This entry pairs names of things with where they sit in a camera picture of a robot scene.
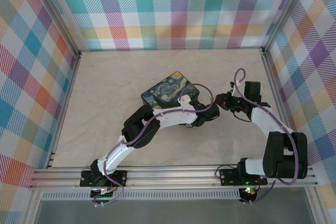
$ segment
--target metal grate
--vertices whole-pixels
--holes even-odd
[[[55,190],[45,191],[41,200],[87,200],[90,199],[90,190]]]
[[[121,200],[239,199],[238,189],[126,190]],[[88,200],[90,191],[55,190],[43,193],[42,200]]]

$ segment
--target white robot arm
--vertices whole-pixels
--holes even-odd
[[[215,103],[233,114],[244,112],[267,138],[263,158],[240,160],[237,165],[240,175],[293,178],[293,182],[297,178],[305,178],[308,171],[307,137],[303,133],[294,132],[286,127],[272,113],[269,104],[261,102],[260,82],[246,81],[244,95],[239,94],[241,97],[234,97],[233,92],[219,94],[216,96]],[[294,153],[285,155],[286,149]]]
[[[197,114],[194,112],[183,112],[183,111],[196,111],[195,108],[190,105],[190,97],[184,95],[181,97],[180,107],[174,107],[171,109],[153,109],[153,115],[156,116],[156,119],[159,121],[160,129],[179,125],[179,124],[192,124],[197,119]],[[115,171],[116,167],[124,160],[131,152],[135,150],[133,146],[128,146],[126,144],[127,140],[124,135],[120,135],[117,144],[118,147],[113,150],[109,155],[108,159],[106,154],[104,157],[98,159],[98,168],[99,171],[103,173],[103,163],[106,161],[106,171],[107,174],[111,174]]]

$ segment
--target black bracket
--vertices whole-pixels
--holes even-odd
[[[144,128],[142,120],[148,121],[154,116],[153,109],[148,104],[142,105],[125,122],[121,134],[125,136],[127,142],[134,140]],[[135,149],[142,148],[150,143],[154,135],[160,128],[160,121],[154,119],[143,132],[141,137],[133,144],[129,145]]]
[[[261,178],[259,175],[244,174],[234,169],[220,169],[219,177],[221,178],[221,186],[261,186],[267,185],[267,179]]]
[[[127,181],[127,171],[126,170],[117,170],[114,173],[109,175],[110,178],[117,181],[122,186],[126,186]],[[81,172],[81,179],[79,183],[80,187],[116,187],[117,185],[109,181],[107,178],[102,183],[102,180],[99,181],[99,184],[95,182],[91,170],[83,170]]]
[[[202,110],[208,107],[208,105],[205,106],[198,101],[192,101],[190,102],[190,105],[192,105],[195,110]],[[212,121],[219,117],[219,108],[215,103],[213,103],[209,110],[204,112],[197,112],[196,114],[197,119],[192,123],[192,127],[201,127],[205,122]]]
[[[260,82],[256,81],[246,81],[244,96],[251,101],[270,108],[270,105],[267,102],[261,101],[260,95]],[[251,120],[252,109],[256,107],[247,101],[245,101],[242,97],[234,97],[231,92],[218,94],[215,99],[215,103],[220,106],[224,110],[230,110],[232,113],[235,112],[244,112],[247,117]]]

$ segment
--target metal frame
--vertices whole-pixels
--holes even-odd
[[[288,120],[286,118],[285,110],[283,108],[283,103],[279,92],[276,88],[276,84],[271,72],[270,63],[264,54],[263,50],[260,50],[260,55],[262,57],[265,71],[269,83],[271,85],[271,90],[276,101],[277,109],[279,111],[280,118],[288,125]],[[85,192],[90,188],[79,187],[80,182],[80,172],[84,167],[52,167],[52,162],[54,159],[54,154],[56,151],[59,135],[64,122],[66,108],[69,104],[71,91],[73,89],[76,74],[79,67],[79,61],[75,65],[75,70],[73,73],[72,80],[70,82],[69,93],[66,97],[64,110],[62,111],[59,126],[55,139],[53,142],[53,147],[50,151],[50,159],[47,161],[46,168],[48,169],[38,169],[34,175],[34,178],[30,185],[30,201],[27,207],[26,216],[23,218],[23,223],[34,223],[38,205],[43,199],[45,192],[55,192],[55,191],[78,191]],[[152,191],[152,190],[166,190],[167,192],[173,190],[180,190],[181,192],[186,192],[188,190],[232,190],[241,188],[241,186],[221,186],[220,180],[215,178],[214,173],[219,165],[201,165],[201,166],[128,166],[128,167],[118,167],[117,170],[127,170],[127,184],[125,186],[125,191]],[[273,179],[268,179],[268,185],[262,187],[269,187]],[[298,180],[293,186],[295,187],[305,187],[311,188],[309,191],[316,191],[317,180],[313,173],[311,167],[308,169],[308,176],[304,180]],[[286,187],[282,183],[276,183],[275,187]],[[312,211],[314,212],[314,217],[316,220],[322,220],[323,216],[320,212],[325,212],[323,207],[320,206],[320,201],[315,200],[310,202],[315,203],[312,205]]]
[[[60,137],[62,127],[63,127],[63,124],[64,124],[64,119],[65,119],[65,116],[66,116],[66,113],[67,113],[67,110],[68,110],[68,105],[69,105],[69,102],[70,102],[72,89],[74,88],[75,79],[76,79],[79,64],[80,64],[80,59],[81,59],[81,54],[76,59],[75,66],[73,68],[73,74],[72,74],[72,77],[71,77],[69,89],[67,91],[67,95],[66,95],[66,98],[65,98],[65,101],[64,101],[64,105],[63,105],[62,111],[60,113],[59,122],[58,122],[56,132],[55,132],[55,135],[54,135],[52,143],[51,143],[51,148],[48,151],[48,155],[47,155],[48,158],[45,162],[45,168],[46,169],[51,167],[50,162],[52,162],[54,160],[54,155],[55,155],[55,152],[56,152],[57,144],[58,144],[59,137]]]
[[[221,189],[242,188],[243,186],[221,186],[221,181],[215,177],[219,165],[202,166],[120,166],[117,170],[127,170],[125,190],[133,189]],[[36,170],[31,182],[32,190],[86,190],[79,187],[80,172],[85,167],[62,167]],[[268,179],[270,187],[273,179]],[[317,181],[311,167],[306,179],[298,180],[293,186],[316,186]],[[276,187],[287,187],[276,183]]]
[[[69,32],[67,26],[65,25],[60,13],[57,11],[57,8],[54,4],[53,0],[42,0],[43,5],[45,6],[46,10],[48,11],[51,19],[55,22],[57,28],[59,29],[61,35],[64,37],[64,40],[70,47],[73,54],[79,57],[80,49],[77,47],[75,40],[73,39],[71,33]]]
[[[278,38],[280,32],[282,31],[283,26],[285,25],[287,19],[289,18],[290,14],[292,13],[293,9],[296,6],[298,0],[288,0],[280,14],[278,21],[276,22],[266,44],[265,44],[265,51],[269,51],[272,47],[276,39]]]
[[[318,224],[332,224],[327,208],[323,202],[321,191],[318,187],[306,187],[308,202]]]

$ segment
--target enclosure wall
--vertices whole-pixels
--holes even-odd
[[[336,0],[299,0],[270,52],[290,124],[308,137],[308,162],[336,221]]]
[[[287,0],[54,0],[84,50],[262,46]]]
[[[0,223],[43,168],[74,62],[41,0],[0,0]]]

